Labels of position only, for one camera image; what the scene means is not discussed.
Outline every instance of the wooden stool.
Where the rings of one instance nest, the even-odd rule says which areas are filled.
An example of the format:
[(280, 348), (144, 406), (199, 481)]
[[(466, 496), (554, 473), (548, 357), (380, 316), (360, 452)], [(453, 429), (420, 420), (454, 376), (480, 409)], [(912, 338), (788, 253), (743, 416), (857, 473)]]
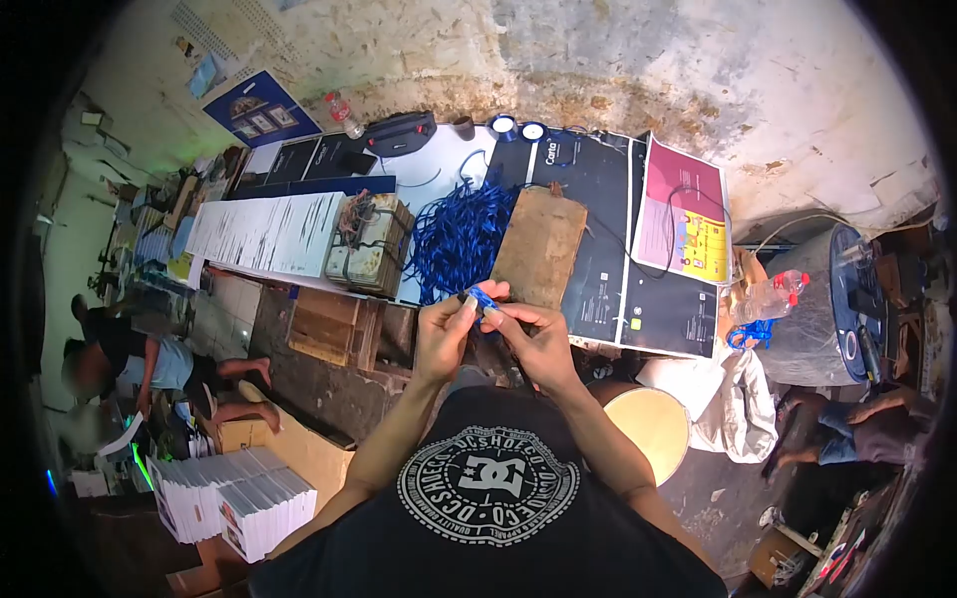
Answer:
[(656, 485), (663, 484), (688, 450), (691, 424), (684, 406), (664, 390), (628, 382), (596, 380), (588, 389), (648, 458)]

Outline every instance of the blue ribbon spool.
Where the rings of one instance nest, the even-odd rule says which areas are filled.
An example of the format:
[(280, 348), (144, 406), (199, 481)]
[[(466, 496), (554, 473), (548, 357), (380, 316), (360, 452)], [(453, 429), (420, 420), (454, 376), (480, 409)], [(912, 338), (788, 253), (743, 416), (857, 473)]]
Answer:
[(529, 121), (522, 125), (522, 140), (534, 144), (548, 137), (548, 127), (540, 122)]
[(515, 119), (507, 114), (498, 114), (488, 122), (488, 128), (498, 137), (500, 142), (510, 144), (519, 138), (519, 127)]

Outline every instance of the red poster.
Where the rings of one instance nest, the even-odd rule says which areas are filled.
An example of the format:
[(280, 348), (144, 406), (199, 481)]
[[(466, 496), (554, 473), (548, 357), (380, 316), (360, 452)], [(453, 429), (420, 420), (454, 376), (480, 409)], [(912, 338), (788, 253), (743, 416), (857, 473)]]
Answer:
[(649, 135), (632, 257), (708, 282), (729, 279), (729, 224), (720, 168)]

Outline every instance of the blue poster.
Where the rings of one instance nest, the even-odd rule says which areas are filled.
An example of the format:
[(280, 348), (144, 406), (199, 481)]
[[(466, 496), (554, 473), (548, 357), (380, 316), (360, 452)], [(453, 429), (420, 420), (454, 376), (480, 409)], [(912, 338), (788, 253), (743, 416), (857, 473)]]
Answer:
[(323, 131), (266, 71), (260, 71), (203, 108), (249, 147)]

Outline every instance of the printed poster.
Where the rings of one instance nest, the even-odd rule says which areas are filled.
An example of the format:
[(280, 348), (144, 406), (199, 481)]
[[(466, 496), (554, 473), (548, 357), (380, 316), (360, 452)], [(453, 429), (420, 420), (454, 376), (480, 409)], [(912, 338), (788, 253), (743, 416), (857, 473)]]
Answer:
[(632, 258), (707, 282), (730, 280), (721, 169), (649, 134), (644, 186)]
[(249, 147), (322, 133), (312, 117), (266, 71), (238, 83), (208, 103), (203, 112)]

